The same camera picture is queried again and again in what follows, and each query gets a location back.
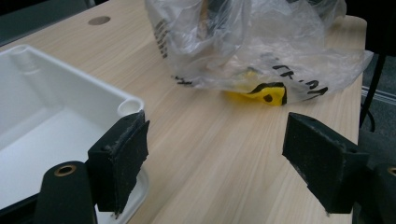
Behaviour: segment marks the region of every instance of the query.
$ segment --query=table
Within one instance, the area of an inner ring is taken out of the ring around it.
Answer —
[[[110,21],[89,25],[101,16]],[[359,18],[337,20],[327,43],[362,49],[365,27]],[[326,214],[281,153],[290,111],[356,143],[361,77],[319,101],[278,107],[178,86],[157,49],[143,0],[111,0],[0,50],[19,44],[145,101],[150,189],[129,223],[350,223],[351,215]]]

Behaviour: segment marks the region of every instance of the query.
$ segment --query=gray floor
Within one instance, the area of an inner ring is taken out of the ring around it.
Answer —
[[[375,55],[364,71],[363,86],[370,86],[377,59],[378,55]],[[396,57],[387,57],[377,90],[378,95],[370,106],[370,112],[375,119],[375,133],[394,139],[396,137]],[[361,128],[370,130],[371,123],[368,117]]]

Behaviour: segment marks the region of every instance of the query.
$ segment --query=plastic bag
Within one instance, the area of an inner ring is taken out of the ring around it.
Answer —
[[[344,0],[146,0],[146,9],[178,84],[269,105],[344,89],[373,55],[325,48]]]

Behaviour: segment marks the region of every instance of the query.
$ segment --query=light wood tabletop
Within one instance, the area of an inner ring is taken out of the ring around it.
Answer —
[[[102,25],[89,20],[108,16]],[[327,43],[363,49],[366,23],[338,19]],[[288,113],[358,140],[361,76],[336,94],[269,106],[171,78],[143,0],[111,0],[0,48],[28,44],[145,101],[149,193],[129,223],[351,223],[328,215],[282,154]]]

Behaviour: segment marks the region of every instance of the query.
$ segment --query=white container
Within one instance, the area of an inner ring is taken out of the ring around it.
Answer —
[[[119,118],[138,112],[138,97],[29,46],[0,53],[0,209],[40,191],[44,173],[86,161],[88,149]],[[144,201],[143,167],[124,212],[99,223],[125,223]]]

